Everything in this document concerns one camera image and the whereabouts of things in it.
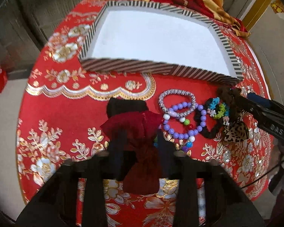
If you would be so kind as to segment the striped white jewelry tray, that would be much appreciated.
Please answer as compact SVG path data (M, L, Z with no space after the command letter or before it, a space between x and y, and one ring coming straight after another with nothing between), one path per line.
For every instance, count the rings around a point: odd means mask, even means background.
M226 85L244 78L216 22L156 2L107 1L78 58L87 71L172 75Z

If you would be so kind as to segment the dark red velvet bow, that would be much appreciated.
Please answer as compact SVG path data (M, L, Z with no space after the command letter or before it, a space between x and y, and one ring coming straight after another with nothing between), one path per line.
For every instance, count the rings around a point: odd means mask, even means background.
M114 177L125 193L151 195L159 191L162 166L154 146L162 122L159 114L134 111L116 114L101 125L109 138Z

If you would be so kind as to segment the red gold floral tablecloth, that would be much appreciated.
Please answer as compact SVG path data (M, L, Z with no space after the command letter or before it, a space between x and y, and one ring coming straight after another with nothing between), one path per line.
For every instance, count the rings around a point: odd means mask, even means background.
M41 51L29 77L19 112L17 128L18 177L26 202L66 159L82 161L108 146L100 126L107 120L110 97L146 100L152 112L160 113L157 98L162 91L191 91L204 103L216 96L217 85L168 75L126 72L86 72L77 58L89 29L106 1L83 0L58 26ZM243 70L236 87L241 94L255 92L270 98L262 69L247 42L218 23ZM259 129L251 115L244 116L249 138L238 144L197 135L187 153L201 161L216 159L243 187L268 169L271 136ZM177 182L160 179L159 192L147 196L125 193L122 182L105 180L108 226L172 226Z

